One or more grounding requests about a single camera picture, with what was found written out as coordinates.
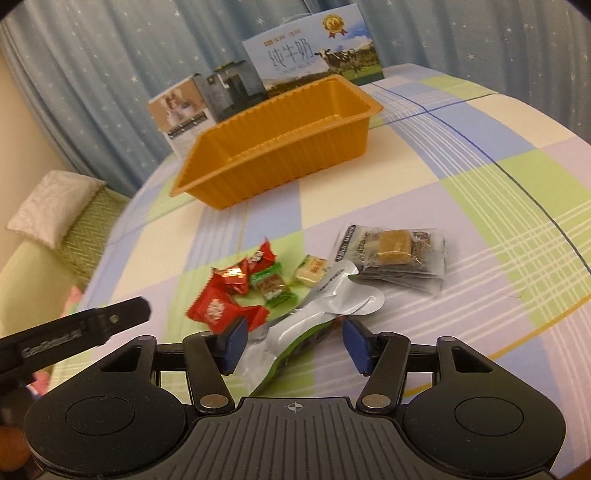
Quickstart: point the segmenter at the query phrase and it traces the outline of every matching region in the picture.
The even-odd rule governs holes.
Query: screw
[[[199,403],[205,408],[211,408],[215,410],[216,408],[222,408],[228,405],[230,401],[224,395],[220,395],[219,393],[212,393],[209,395],[205,395],[201,397]]]
[[[388,405],[390,405],[390,399],[386,395],[373,393],[371,395],[364,396],[363,400],[361,400],[361,403],[367,408],[386,408]]]

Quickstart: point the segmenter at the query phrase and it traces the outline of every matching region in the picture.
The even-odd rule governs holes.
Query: basket rim
[[[294,130],[291,132],[291,133],[293,133],[292,136],[289,138],[286,138],[286,139],[282,139],[282,140],[275,141],[275,142],[273,142],[273,140],[275,140],[275,138],[277,138],[277,137],[275,137],[273,139],[269,139],[269,140],[259,144],[260,146],[262,146],[262,148],[256,148],[256,147],[250,148],[249,150],[252,150],[252,154],[245,156],[244,158],[240,159],[240,161],[230,162],[229,164],[224,165],[223,167],[221,167],[217,170],[213,170],[210,173],[207,173],[206,175],[199,177],[198,179],[192,180],[191,182],[186,183],[184,185],[180,185],[180,182],[181,182],[186,170],[189,167],[189,158],[191,158],[191,156],[193,155],[193,152],[198,149],[199,144],[201,143],[202,139],[206,138],[207,136],[213,135],[214,132],[217,129],[220,129],[225,122],[239,120],[241,117],[250,115],[252,113],[252,111],[265,108],[266,105],[269,105],[269,102],[278,102],[282,98],[285,98],[286,96],[291,96],[291,95],[297,94],[298,92],[301,92],[303,90],[309,89],[315,85],[325,83],[325,82],[339,82],[345,88],[347,88],[348,90],[353,92],[355,95],[357,95],[361,100],[363,100],[368,106],[367,110],[365,112],[357,113],[355,115],[348,116],[346,118],[340,119],[338,121],[334,121],[329,124],[317,125],[316,127],[311,127],[308,130],[305,130],[305,127],[298,129],[299,131]],[[289,90],[288,92],[284,92],[284,93],[277,95],[273,98],[270,98],[264,102],[261,102],[255,106],[247,109],[247,110],[244,110],[244,111],[234,115],[233,117],[229,118],[228,120],[225,120],[225,121],[215,125],[211,129],[205,131],[204,133],[202,133],[202,135],[200,135],[199,138],[197,139],[197,141],[195,142],[194,146],[191,148],[191,151],[189,152],[188,156],[185,158],[184,163],[183,163],[183,167],[178,172],[178,175],[174,181],[173,187],[170,190],[170,196],[175,197],[177,195],[180,195],[181,193],[185,193],[186,191],[188,191],[198,185],[206,183],[209,180],[211,180],[212,178],[215,178],[218,175],[221,175],[228,170],[231,170],[237,166],[241,166],[245,163],[248,163],[248,162],[252,161],[253,159],[258,158],[262,155],[266,155],[272,151],[279,150],[280,148],[283,148],[286,145],[293,144],[297,141],[303,140],[304,138],[312,137],[314,135],[318,135],[320,133],[324,133],[324,132],[333,130],[335,128],[340,128],[345,125],[352,124],[354,122],[358,122],[358,121],[363,120],[365,118],[369,118],[372,115],[375,115],[376,113],[380,113],[383,109],[384,109],[384,106],[381,103],[379,103],[376,99],[374,99],[370,94],[368,94],[366,91],[362,90],[359,86],[357,86],[354,83],[345,79],[342,75],[338,75],[338,74],[329,75],[324,78],[321,78],[320,80],[316,80],[315,82],[311,82],[306,85],[302,85],[301,87],[295,88],[293,90]]]

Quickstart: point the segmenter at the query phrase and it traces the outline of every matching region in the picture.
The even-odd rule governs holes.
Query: gold medal badge
[[[345,21],[335,14],[327,15],[322,21],[322,26],[329,33],[329,38],[334,38],[337,33],[345,36]]]

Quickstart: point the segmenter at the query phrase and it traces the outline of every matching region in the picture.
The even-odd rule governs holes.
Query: blue curtain
[[[303,0],[25,0],[0,44],[56,148],[130,196],[170,153],[148,100],[308,12]]]
[[[566,0],[357,3],[386,65],[416,63],[518,98],[591,142],[591,22]]]
[[[357,0],[385,66],[516,97],[591,141],[591,25],[566,0]],[[352,0],[25,0],[0,25],[21,89],[82,173],[133,194],[169,153],[146,102],[241,40]]]

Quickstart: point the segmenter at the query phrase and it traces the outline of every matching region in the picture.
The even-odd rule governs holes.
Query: white pillow
[[[52,170],[29,194],[6,228],[54,249],[96,192],[105,185],[102,180]]]

